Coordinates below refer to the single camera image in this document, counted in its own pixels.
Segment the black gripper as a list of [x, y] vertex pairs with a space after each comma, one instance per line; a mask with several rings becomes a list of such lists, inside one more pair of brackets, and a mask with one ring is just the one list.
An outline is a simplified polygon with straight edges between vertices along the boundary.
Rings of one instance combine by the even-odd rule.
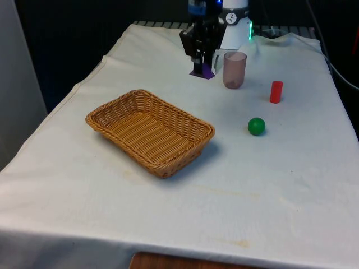
[[203, 73], [202, 41], [194, 22], [208, 19], [204, 21], [204, 62], [212, 69], [214, 53], [220, 49], [226, 30], [223, 19], [214, 18], [218, 17], [222, 10], [222, 0], [188, 0], [188, 14], [193, 24], [187, 30], [182, 30], [179, 36], [186, 55], [191, 57], [192, 73]]

